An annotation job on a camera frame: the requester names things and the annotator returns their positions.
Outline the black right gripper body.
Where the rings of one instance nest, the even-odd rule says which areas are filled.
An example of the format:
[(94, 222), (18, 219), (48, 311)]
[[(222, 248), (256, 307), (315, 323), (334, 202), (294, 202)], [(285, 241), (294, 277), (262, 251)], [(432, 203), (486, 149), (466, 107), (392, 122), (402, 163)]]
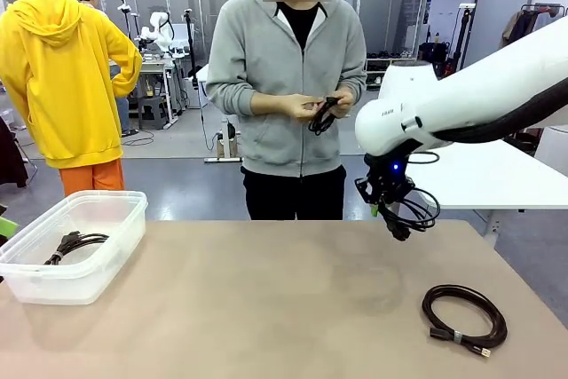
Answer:
[(414, 181), (406, 175), (409, 156), (373, 156), (366, 154), (368, 172), (354, 184), (365, 203), (391, 205), (401, 202), (414, 189)]

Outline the person's left hand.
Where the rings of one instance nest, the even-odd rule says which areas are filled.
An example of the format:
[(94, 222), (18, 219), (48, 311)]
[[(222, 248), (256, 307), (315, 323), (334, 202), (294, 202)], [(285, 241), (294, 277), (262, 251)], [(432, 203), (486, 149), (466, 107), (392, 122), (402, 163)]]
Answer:
[(326, 100), (330, 99), (334, 99), (335, 103), (328, 109), (328, 112), (335, 118), (344, 118), (355, 104), (356, 96), (348, 86), (342, 85), (326, 96)]

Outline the person's right hand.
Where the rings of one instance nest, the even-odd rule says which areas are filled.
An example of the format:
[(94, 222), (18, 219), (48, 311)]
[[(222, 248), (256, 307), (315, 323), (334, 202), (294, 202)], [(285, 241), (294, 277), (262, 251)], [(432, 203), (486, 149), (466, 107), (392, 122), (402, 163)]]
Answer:
[(301, 94), (279, 97), (279, 110), (298, 121), (310, 121), (319, 111), (323, 99)]

